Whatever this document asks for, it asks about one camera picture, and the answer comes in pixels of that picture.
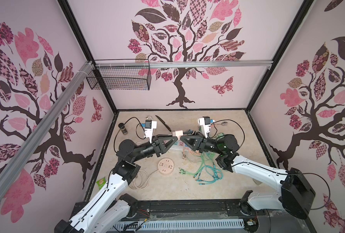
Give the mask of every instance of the pink wall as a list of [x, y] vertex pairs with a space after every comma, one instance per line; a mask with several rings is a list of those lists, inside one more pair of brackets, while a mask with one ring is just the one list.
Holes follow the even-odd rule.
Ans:
[[[316, 1], [252, 116], [280, 167], [327, 180], [330, 203], [310, 219], [317, 232], [337, 233], [345, 232], [345, 0], [333, 3]], [[324, 205], [325, 183], [306, 178], [316, 191], [312, 208]]]
[[[188, 55], [191, 52], [192, 61], [199, 61], [206, 56], [211, 56], [210, 60], [216, 60], [217, 56], [234, 52], [237, 52], [236, 58], [241, 60], [272, 59], [302, 3], [301, 0], [182, 0], [179, 2], [178, 6], [178, 1], [165, 0], [134, 0], [131, 2], [96, 0], [91, 4], [86, 0], [76, 0], [70, 1], [70, 5], [95, 59], [123, 59], [136, 56], [144, 58], [144, 56], [148, 56], [150, 60], [156, 57], [156, 62], [173, 62], [190, 61]], [[149, 18], [143, 9], [152, 9], [162, 16]], [[179, 22], [183, 24], [187, 21], [184, 21], [187, 15], [193, 22], [192, 30], [189, 28], [176, 30]], [[222, 35], [222, 27], [227, 23], [230, 23], [230, 27], [220, 40], [225, 38], [228, 40], [218, 42]], [[170, 31], [167, 31], [165, 27], [168, 25], [170, 25], [168, 27]], [[141, 40], [140, 26], [144, 28], [140, 30], [140, 33], [142, 35], [147, 33], [144, 40], [148, 40], [150, 45]], [[201, 33], [202, 37], [194, 38], [200, 28], [205, 27], [207, 28], [205, 33]], [[135, 30], [137, 30], [139, 38], [135, 35]], [[228, 36], [234, 32], [233, 30], [240, 30], [235, 38]], [[163, 34], [167, 33], [170, 37], [164, 38]], [[233, 46], [220, 45], [229, 41]], [[166, 52], [157, 47], [166, 48]], [[218, 49], [218, 54], [214, 56], [216, 49]], [[178, 59], [176, 55], [180, 52], [183, 55]], [[225, 72], [214, 75], [204, 68], [198, 68], [199, 72], [194, 71], [196, 77], [188, 77], [188, 79], [185, 74], [189, 70], [185, 69], [179, 70], [180, 76], [176, 77], [173, 76], [174, 69], [161, 71], [161, 74], [170, 73], [171, 79], [157, 79], [156, 71], [152, 71], [149, 91], [110, 90], [110, 93], [119, 109], [246, 107], [265, 68], [228, 67], [227, 69]], [[231, 84], [233, 88], [230, 88], [229, 91], [224, 85], [230, 77], [233, 77]], [[225, 93], [219, 94], [213, 86], [221, 88]]]
[[[0, 1], [0, 171], [85, 58], [51, 1]], [[52, 232], [83, 200], [113, 114], [87, 82], [0, 203], [0, 232]]]

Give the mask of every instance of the butterfly decal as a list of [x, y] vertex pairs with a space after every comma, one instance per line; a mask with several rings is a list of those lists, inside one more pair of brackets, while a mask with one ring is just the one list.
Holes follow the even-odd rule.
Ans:
[[222, 85], [215, 85], [215, 86], [212, 86], [212, 88], [215, 90], [215, 91], [218, 91], [219, 94], [221, 94], [223, 96], [223, 94], [225, 93], [225, 91], [233, 91], [232, 88], [233, 88], [233, 85], [231, 84], [233, 83], [233, 76], [230, 77], [226, 82], [225, 84], [222, 86]]
[[94, 103], [95, 113], [91, 117], [91, 122], [94, 122], [96, 120], [101, 120], [100, 112], [103, 109], [103, 107], [100, 104], [98, 104], [97, 100], [95, 100], [94, 97], [92, 97], [92, 102]]

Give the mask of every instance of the ventilation grille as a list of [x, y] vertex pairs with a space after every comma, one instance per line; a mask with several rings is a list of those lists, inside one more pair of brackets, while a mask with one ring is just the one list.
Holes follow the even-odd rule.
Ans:
[[[117, 230], [123, 230], [123, 227], [132, 223], [117, 222], [114, 226]], [[126, 231], [133, 231], [143, 221], [139, 221], [138, 225], [130, 226]], [[170, 221], [149, 221], [139, 230], [193, 230], [193, 229], [236, 229], [244, 228], [244, 221], [242, 219], [223, 219], [223, 220], [170, 220]]]

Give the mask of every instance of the tree wall decal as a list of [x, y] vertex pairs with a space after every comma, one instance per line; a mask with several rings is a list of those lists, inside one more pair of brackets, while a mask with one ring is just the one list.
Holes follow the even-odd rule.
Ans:
[[285, 115], [290, 116], [289, 124], [295, 132], [286, 151], [270, 147], [279, 156], [277, 166], [282, 163], [288, 169], [288, 160], [301, 141], [312, 141], [309, 150], [316, 149], [316, 159], [326, 154], [329, 157], [327, 173], [331, 180], [335, 179], [339, 165], [332, 157], [335, 148], [341, 162], [338, 176], [345, 187], [345, 68], [338, 66], [340, 59], [345, 60], [345, 37], [333, 40], [338, 42], [339, 56], [330, 53], [324, 43], [313, 58], [312, 70], [308, 60], [298, 64], [298, 77], [288, 83], [292, 89], [288, 88], [280, 95], [291, 107]]
[[[238, 7], [236, 11], [232, 10], [238, 5], [238, 0], [208, 1], [213, 5], [216, 4], [211, 15], [207, 13], [206, 0], [189, 2], [173, 0], [161, 1], [161, 3], [157, 0], [142, 0], [142, 2], [153, 8], [140, 10], [132, 21], [133, 31], [141, 41], [140, 44], [138, 40], [131, 39], [128, 45], [128, 48], [137, 54], [136, 62], [144, 62], [145, 59], [153, 62], [226, 61], [239, 60], [245, 54], [238, 51], [231, 52], [245, 42], [234, 41], [241, 30], [235, 28], [241, 19], [240, 8]], [[138, 23], [139, 17], [144, 17], [149, 23], [145, 25]], [[141, 53], [142, 46], [147, 50], [146, 53]], [[151, 69], [151, 74], [156, 74], [156, 80], [160, 77], [166, 82], [173, 80], [179, 95], [167, 106], [179, 103], [180, 107], [187, 109], [183, 104], [194, 101], [185, 96], [182, 79], [184, 77], [196, 79], [197, 75], [208, 79], [209, 75], [218, 75], [225, 71], [227, 69], [224, 67], [205, 70], [175, 68]], [[228, 83], [225, 86], [216, 85], [212, 88], [223, 94], [226, 90], [231, 90], [232, 85]]]

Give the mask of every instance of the pink flower decal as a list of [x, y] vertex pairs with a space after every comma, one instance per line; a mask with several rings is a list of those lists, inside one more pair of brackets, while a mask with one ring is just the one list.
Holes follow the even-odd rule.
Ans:
[[297, 106], [304, 101], [304, 99], [299, 97], [296, 89], [291, 90], [290, 88], [287, 89], [286, 93], [282, 93], [280, 95], [280, 99], [285, 100], [284, 104], [286, 104], [288, 107]]
[[39, 44], [35, 42], [33, 30], [30, 28], [25, 28], [25, 34], [18, 32], [18, 35], [15, 35], [15, 45], [17, 53], [20, 55], [24, 65], [26, 66], [26, 61], [29, 58], [38, 57], [36, 53], [39, 49]]
[[4, 198], [6, 200], [0, 210], [1, 215], [11, 211], [11, 222], [17, 222], [24, 214], [22, 205], [29, 203], [34, 193], [34, 181], [25, 169], [21, 171], [19, 178], [12, 184]]
[[158, 0], [141, 0], [141, 1], [142, 1], [142, 3], [145, 3], [145, 4], [147, 4], [150, 7], [158, 7], [158, 6], [160, 6]]

